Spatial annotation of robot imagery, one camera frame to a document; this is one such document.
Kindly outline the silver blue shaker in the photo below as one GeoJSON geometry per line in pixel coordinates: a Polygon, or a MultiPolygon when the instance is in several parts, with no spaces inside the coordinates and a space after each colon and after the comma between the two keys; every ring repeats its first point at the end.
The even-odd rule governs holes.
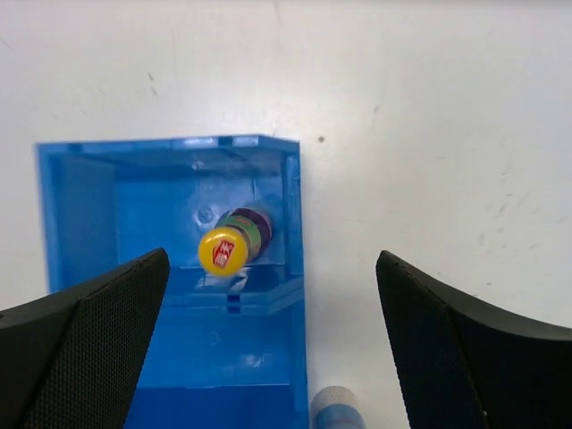
{"type": "Polygon", "coordinates": [[[311,427],[314,429],[365,429],[358,398],[342,386],[328,386],[312,399],[311,427]]]}

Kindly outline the sauce bottle yellow cap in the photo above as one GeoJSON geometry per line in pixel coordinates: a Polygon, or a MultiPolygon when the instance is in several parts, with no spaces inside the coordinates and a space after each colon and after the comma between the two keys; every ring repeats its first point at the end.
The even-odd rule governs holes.
{"type": "Polygon", "coordinates": [[[232,209],[199,242],[199,263],[209,274],[232,276],[256,260],[272,237],[273,222],[263,208],[232,209]]]}

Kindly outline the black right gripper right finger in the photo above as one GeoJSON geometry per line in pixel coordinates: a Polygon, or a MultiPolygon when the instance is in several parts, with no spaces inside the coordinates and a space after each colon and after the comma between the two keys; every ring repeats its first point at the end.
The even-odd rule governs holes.
{"type": "Polygon", "coordinates": [[[511,313],[384,250],[376,280],[412,428],[569,428],[571,331],[511,313]]]}

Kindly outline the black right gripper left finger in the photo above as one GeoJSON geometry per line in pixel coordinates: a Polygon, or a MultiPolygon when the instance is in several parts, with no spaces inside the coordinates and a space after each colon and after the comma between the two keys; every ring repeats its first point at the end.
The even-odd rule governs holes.
{"type": "Polygon", "coordinates": [[[3,428],[121,428],[170,273],[158,248],[1,313],[3,428]]]}

